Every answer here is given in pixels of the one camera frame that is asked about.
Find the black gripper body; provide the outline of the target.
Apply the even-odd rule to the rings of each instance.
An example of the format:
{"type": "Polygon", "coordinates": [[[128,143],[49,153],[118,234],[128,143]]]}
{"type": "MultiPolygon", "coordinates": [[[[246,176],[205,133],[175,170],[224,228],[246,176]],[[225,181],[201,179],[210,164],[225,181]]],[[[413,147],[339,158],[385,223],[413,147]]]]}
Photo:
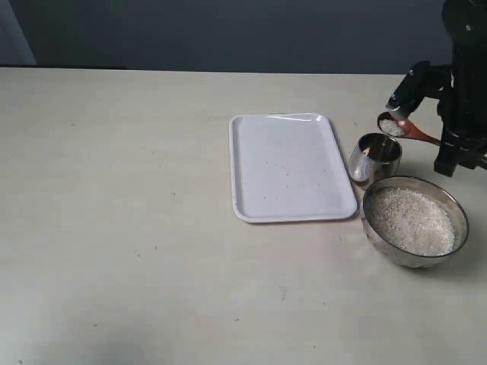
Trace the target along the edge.
{"type": "Polygon", "coordinates": [[[438,115],[444,144],[486,140],[486,42],[455,44],[451,63],[438,65],[438,115]]]}

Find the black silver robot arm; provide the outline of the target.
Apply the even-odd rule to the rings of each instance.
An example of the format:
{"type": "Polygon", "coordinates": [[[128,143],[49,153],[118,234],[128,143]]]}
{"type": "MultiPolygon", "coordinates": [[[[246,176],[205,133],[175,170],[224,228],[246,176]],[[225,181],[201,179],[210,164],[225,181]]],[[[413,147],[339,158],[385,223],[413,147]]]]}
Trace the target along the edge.
{"type": "Polygon", "coordinates": [[[438,103],[443,122],[434,171],[471,170],[486,153],[486,2],[446,1],[441,12],[452,42],[450,81],[438,103]]]}

